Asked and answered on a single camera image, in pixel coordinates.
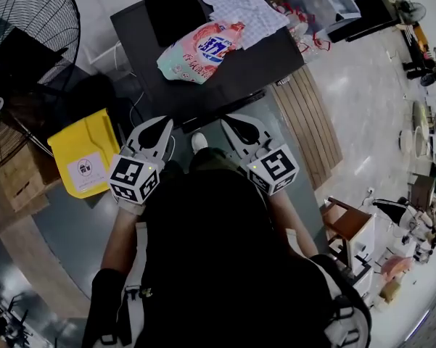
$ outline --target towel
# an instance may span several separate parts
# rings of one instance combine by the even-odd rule
[[[212,5],[211,20],[238,20],[245,24],[240,45],[248,49],[289,24],[289,18],[264,0],[203,0]]]

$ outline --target black sleeve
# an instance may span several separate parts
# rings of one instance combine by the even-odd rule
[[[83,348],[92,348],[100,336],[116,335],[116,316],[125,282],[126,277],[116,270],[102,269],[95,276]]]

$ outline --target pink and green package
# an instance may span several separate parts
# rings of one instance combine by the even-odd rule
[[[213,21],[185,35],[157,60],[168,80],[203,84],[224,60],[226,53],[239,47],[243,23]]]

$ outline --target yellow box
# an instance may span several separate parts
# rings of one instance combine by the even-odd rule
[[[71,196],[84,199],[108,189],[110,163],[120,147],[106,109],[69,125],[48,142]]]

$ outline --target black fan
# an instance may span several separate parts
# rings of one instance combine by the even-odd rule
[[[0,166],[43,130],[45,95],[64,91],[80,34],[75,0],[0,0]]]

